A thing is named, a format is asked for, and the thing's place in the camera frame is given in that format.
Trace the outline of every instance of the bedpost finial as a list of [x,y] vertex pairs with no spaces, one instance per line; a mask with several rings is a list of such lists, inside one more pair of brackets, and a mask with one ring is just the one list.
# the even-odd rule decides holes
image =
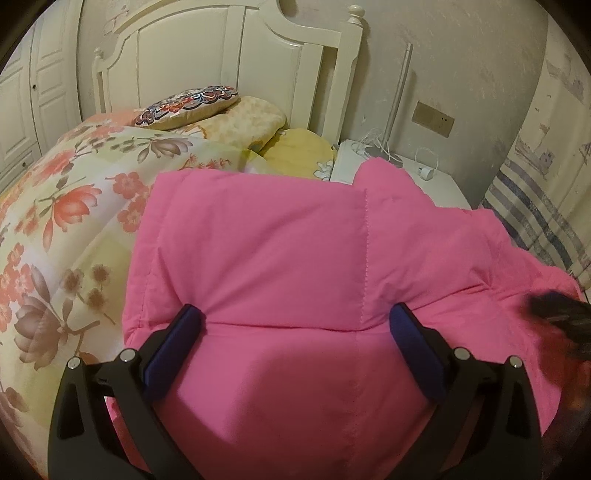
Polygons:
[[349,7],[349,15],[350,17],[347,20],[347,22],[354,23],[356,25],[359,25],[360,27],[363,27],[361,19],[365,15],[365,8],[363,8],[360,5],[351,5]]

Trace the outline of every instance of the black mount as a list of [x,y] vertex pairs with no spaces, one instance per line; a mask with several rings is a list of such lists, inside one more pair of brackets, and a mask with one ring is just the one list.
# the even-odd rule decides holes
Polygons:
[[[51,480],[203,480],[151,407],[164,398],[201,331],[202,313],[185,305],[143,347],[104,364],[69,360],[57,395],[49,440]],[[386,480],[540,480],[541,435],[523,362],[482,362],[451,349],[404,304],[390,330],[417,384],[437,402],[426,428]],[[104,397],[114,397],[150,472],[129,463]],[[473,430],[462,433],[480,399]],[[451,462],[458,439],[467,447]]]

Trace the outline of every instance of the wall switch plate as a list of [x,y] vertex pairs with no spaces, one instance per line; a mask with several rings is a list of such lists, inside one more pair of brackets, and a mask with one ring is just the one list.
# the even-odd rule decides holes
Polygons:
[[413,122],[434,131],[436,134],[449,138],[455,119],[432,106],[417,102]]

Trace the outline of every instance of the embroidered pillow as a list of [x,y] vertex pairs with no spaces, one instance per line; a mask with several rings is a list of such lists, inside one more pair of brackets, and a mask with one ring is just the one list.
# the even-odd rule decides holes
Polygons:
[[235,88],[221,85],[185,90],[150,105],[135,119],[136,127],[172,130],[209,118],[239,99]]

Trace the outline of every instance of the white wardrobe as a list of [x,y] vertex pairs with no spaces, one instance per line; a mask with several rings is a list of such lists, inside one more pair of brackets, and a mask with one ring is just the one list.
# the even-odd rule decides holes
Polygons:
[[0,192],[78,125],[78,26],[83,0],[57,0],[0,74]]

